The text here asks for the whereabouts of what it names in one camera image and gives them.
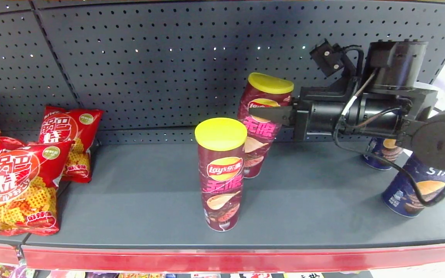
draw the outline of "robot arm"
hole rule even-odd
[[[326,76],[344,69],[340,79],[328,87],[301,88],[290,106],[250,108],[249,112],[293,126],[295,141],[304,141],[308,132],[328,132],[337,146],[380,160],[341,146],[338,134],[396,139],[397,146],[412,150],[423,163],[445,170],[445,111],[428,118],[437,92],[415,86],[426,47],[427,42],[417,41],[373,42],[362,72],[360,47],[341,48],[326,41],[312,50],[311,56]],[[352,50],[360,53],[356,68],[346,55]],[[392,166],[408,174],[398,165]],[[444,188],[432,200],[423,200],[415,181],[409,178],[425,206],[445,197]]]

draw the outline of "gray shelf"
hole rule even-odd
[[[60,232],[31,235],[25,244],[314,249],[445,243],[445,200],[414,219],[382,204],[379,194],[395,174],[329,142],[275,144],[260,176],[245,180],[239,223],[220,233],[203,217],[196,145],[103,146],[92,182],[71,183],[60,196]]]

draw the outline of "lay's logo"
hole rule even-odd
[[[267,98],[256,98],[255,100],[252,100],[248,103],[248,108],[257,108],[257,107],[277,107],[280,106],[277,102],[274,100],[268,100]],[[268,123],[270,121],[258,118],[255,116],[252,116],[256,121],[261,123]]]
[[[229,181],[238,175],[243,167],[243,158],[224,157],[213,160],[207,165],[207,175],[216,181]]]

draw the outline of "maroon chip can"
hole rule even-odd
[[[246,137],[245,126],[229,118],[205,120],[195,129],[205,220],[218,232],[238,222]]]
[[[254,178],[260,173],[263,161],[274,141],[280,124],[249,114],[252,107],[288,106],[291,101],[293,82],[261,73],[251,73],[238,109],[238,120],[248,130],[245,141],[245,178]]]

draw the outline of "black cable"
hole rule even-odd
[[[384,116],[387,113],[391,113],[391,112],[394,112],[394,111],[399,110],[399,109],[401,109],[401,107],[391,107],[391,108],[388,108],[388,109],[384,109],[384,110],[380,111],[379,113],[373,115],[372,117],[366,119],[365,121],[363,121],[363,122],[361,122],[361,123],[359,123],[357,125],[349,125],[346,122],[345,122],[345,124],[346,124],[346,126],[348,128],[353,128],[353,129],[361,128],[361,127],[363,127],[365,125],[368,125],[369,123],[375,121],[377,118],[380,118],[381,116]]]
[[[334,140],[334,144],[336,144],[337,147],[344,149],[344,150],[348,150],[348,151],[353,151],[354,153],[359,153],[361,155],[366,155],[372,158],[375,158],[376,160],[379,160],[381,162],[384,162],[385,164],[393,167],[394,169],[398,170],[400,173],[403,173],[406,177],[408,177],[408,182],[410,183],[411,187],[413,188],[413,190],[415,191],[415,195],[418,198],[418,201],[420,202],[420,204],[422,204],[423,206],[426,207],[430,207],[433,206],[435,204],[437,204],[438,202],[440,202],[442,199],[444,199],[445,196],[439,196],[442,195],[440,192],[439,194],[437,194],[437,196],[435,196],[432,200],[426,201],[423,196],[422,193],[420,192],[420,190],[418,189],[418,187],[416,186],[416,181],[413,178],[413,176],[410,175],[410,173],[408,173],[408,171],[406,171],[405,169],[403,169],[401,166],[385,159],[384,157],[380,157],[378,155],[375,155],[374,153],[368,153],[366,151],[361,151],[361,150],[357,150],[357,149],[352,149],[352,148],[348,148],[345,146],[341,146],[341,144],[339,143],[339,138],[338,138],[338,131],[339,131],[339,127],[341,126],[341,124],[343,124],[345,122],[345,118],[344,116],[341,116],[338,120],[338,123],[336,124],[336,127],[334,128],[334,133],[332,134],[332,138]]]
[[[348,47],[345,47],[345,48],[344,48],[344,51],[351,51],[351,50],[356,50],[356,51],[358,51],[358,46],[348,46]],[[355,92],[355,94],[353,94],[353,97],[359,97],[359,96],[362,94],[363,89],[364,89],[366,86],[368,86],[369,82],[372,80],[372,78],[373,78],[373,76],[376,74],[376,72],[377,72],[377,69],[375,69],[375,70],[372,72],[372,75],[369,77],[369,79],[367,79],[367,81],[365,82],[365,84],[363,84],[362,87],[361,87],[357,92]],[[348,101],[348,102],[344,105],[343,111],[347,108],[348,103],[349,103],[350,101]],[[391,112],[392,109],[394,109],[394,107],[393,107],[393,108],[386,109],[386,110],[384,110],[384,111],[389,111],[389,112]],[[425,199],[423,198],[423,195],[422,195],[422,193],[420,192],[418,186],[416,185],[416,181],[415,181],[415,179],[413,178],[413,176],[411,176],[410,173],[408,173],[408,171],[406,171],[405,169],[403,169],[401,166],[398,166],[397,164],[395,164],[395,163],[393,163],[393,162],[391,162],[391,161],[385,159],[384,157],[380,157],[380,156],[378,156],[378,155],[375,155],[374,153],[368,153],[368,152],[366,152],[366,151],[360,151],[360,150],[356,150],[356,149],[353,149],[353,148],[348,148],[348,147],[341,146],[341,144],[339,143],[339,138],[338,138],[339,127],[341,127],[341,125],[345,125],[345,126],[348,125],[348,124],[346,123],[345,115],[341,115],[341,116],[339,116],[339,119],[338,119],[338,121],[337,121],[337,123],[336,123],[336,125],[335,125],[335,127],[334,127],[334,132],[332,133],[332,139],[333,139],[333,141],[334,141],[334,144],[336,144],[336,146],[337,146],[338,148],[341,148],[341,149],[344,149],[344,150],[348,150],[348,151],[353,151],[354,153],[359,153],[359,154],[361,154],[361,155],[365,155],[365,156],[369,156],[369,157],[375,158],[376,160],[381,161],[381,162],[384,162],[385,164],[387,164],[387,165],[393,167],[394,169],[398,170],[398,172],[403,173],[403,174],[408,178],[408,182],[410,183],[411,187],[413,188],[413,191],[415,192],[415,195],[416,195],[418,201],[419,201],[420,204],[422,204],[423,206],[426,206],[426,207],[433,206],[433,205],[437,204],[438,202],[442,201],[442,200],[445,198],[445,188],[443,188],[443,190],[441,190],[441,191],[440,191],[434,198],[432,198],[431,200],[428,200],[428,201],[427,201],[427,200],[425,200]]]
[[[362,72],[363,72],[363,58],[365,57],[365,53],[363,52],[363,49],[361,46],[352,45],[352,46],[346,46],[343,47],[343,51],[345,53],[348,53],[349,51],[356,51],[358,52],[358,60],[357,60],[357,72],[355,73],[355,76],[361,78]]]

